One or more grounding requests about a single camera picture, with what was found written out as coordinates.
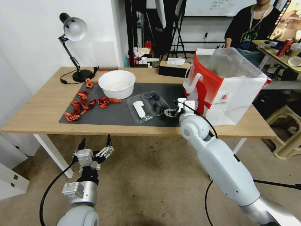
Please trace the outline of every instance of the red and white bag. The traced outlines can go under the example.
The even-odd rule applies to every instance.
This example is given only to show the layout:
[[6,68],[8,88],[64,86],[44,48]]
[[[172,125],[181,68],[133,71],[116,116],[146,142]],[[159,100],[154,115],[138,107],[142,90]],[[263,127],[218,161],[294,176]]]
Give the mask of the red and white bag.
[[183,83],[187,99],[195,100],[196,110],[212,125],[237,124],[272,80],[234,48],[216,49],[207,68],[198,61],[199,52]]

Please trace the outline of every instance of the plastic stool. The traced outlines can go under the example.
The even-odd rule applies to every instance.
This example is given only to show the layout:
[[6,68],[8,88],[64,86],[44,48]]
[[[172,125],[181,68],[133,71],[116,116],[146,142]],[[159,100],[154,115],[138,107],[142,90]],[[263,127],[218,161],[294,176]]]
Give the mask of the plastic stool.
[[271,139],[276,145],[273,154],[280,159],[287,159],[291,156],[301,154],[301,100],[295,100],[279,110],[275,111],[268,119],[267,123],[271,125],[281,116],[290,116],[298,124],[298,130],[286,141],[279,137]]

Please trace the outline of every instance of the whiteboard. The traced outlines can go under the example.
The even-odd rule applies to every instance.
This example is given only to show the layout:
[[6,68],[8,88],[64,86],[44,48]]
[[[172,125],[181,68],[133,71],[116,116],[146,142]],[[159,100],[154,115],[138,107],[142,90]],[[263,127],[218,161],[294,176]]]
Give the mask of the whiteboard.
[[256,0],[187,0],[185,16],[235,16]]

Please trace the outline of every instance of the lanyard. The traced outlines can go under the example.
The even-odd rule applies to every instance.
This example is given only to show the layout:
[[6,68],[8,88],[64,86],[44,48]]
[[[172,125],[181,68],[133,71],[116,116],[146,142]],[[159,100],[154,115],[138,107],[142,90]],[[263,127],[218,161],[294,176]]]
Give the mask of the lanyard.
[[[264,11],[264,14],[262,15],[260,21],[253,27],[253,29],[255,29],[257,27],[257,25],[259,25],[259,27],[260,27],[261,22],[262,22],[262,20],[263,20],[263,18],[265,16],[265,14],[267,13],[268,9],[269,9],[269,7]],[[254,13],[255,13],[255,7],[254,7],[254,9],[252,10],[252,13],[251,13],[251,21],[250,21],[250,28],[249,28],[250,32],[253,30],[251,28],[252,28],[252,23],[253,23],[253,19],[254,19]]]

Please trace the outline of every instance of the table leg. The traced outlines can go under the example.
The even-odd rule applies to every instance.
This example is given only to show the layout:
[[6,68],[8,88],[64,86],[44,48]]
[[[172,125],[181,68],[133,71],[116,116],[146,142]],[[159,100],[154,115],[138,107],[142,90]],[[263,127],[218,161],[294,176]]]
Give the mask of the table leg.
[[[46,134],[33,135],[38,140],[38,142],[40,142],[40,144],[43,146],[43,148],[47,151],[47,153],[50,155],[50,157],[54,160],[54,162],[59,166],[61,170],[64,170],[69,166]],[[69,169],[65,172],[65,175],[68,178],[72,178],[73,171]]]
[[238,144],[235,146],[235,148],[233,149],[233,153],[236,154],[238,152],[238,150],[242,147],[242,145],[244,144],[244,142],[246,141],[247,138],[241,138],[238,142]]
[[265,64],[267,63],[267,61],[268,61],[269,58],[270,58],[269,55],[265,55],[264,56],[264,58],[262,59],[260,65],[258,67],[260,70],[263,69],[263,67],[265,66]]

